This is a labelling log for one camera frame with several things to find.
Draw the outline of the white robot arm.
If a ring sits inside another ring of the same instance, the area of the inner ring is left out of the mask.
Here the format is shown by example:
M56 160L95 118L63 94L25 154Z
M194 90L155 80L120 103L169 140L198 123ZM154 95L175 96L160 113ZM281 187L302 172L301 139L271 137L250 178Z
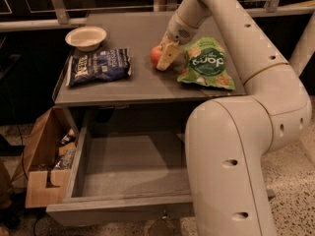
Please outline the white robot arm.
M245 95L196 107L185 152L199 236L277 236L261 157L296 140L311 120L302 82L237 0L183 0L161 41L156 66L167 69L179 47L213 17Z

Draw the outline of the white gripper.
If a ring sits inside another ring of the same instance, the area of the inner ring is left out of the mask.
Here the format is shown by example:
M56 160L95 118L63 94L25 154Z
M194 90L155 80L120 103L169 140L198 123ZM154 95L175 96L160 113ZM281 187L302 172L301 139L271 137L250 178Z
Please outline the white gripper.
M175 12L170 18L160 42L162 46L160 48L161 55L157 60L157 69L165 71L179 55L180 48L178 45L189 43L197 32L198 30L196 28L185 23L180 18L179 13Z

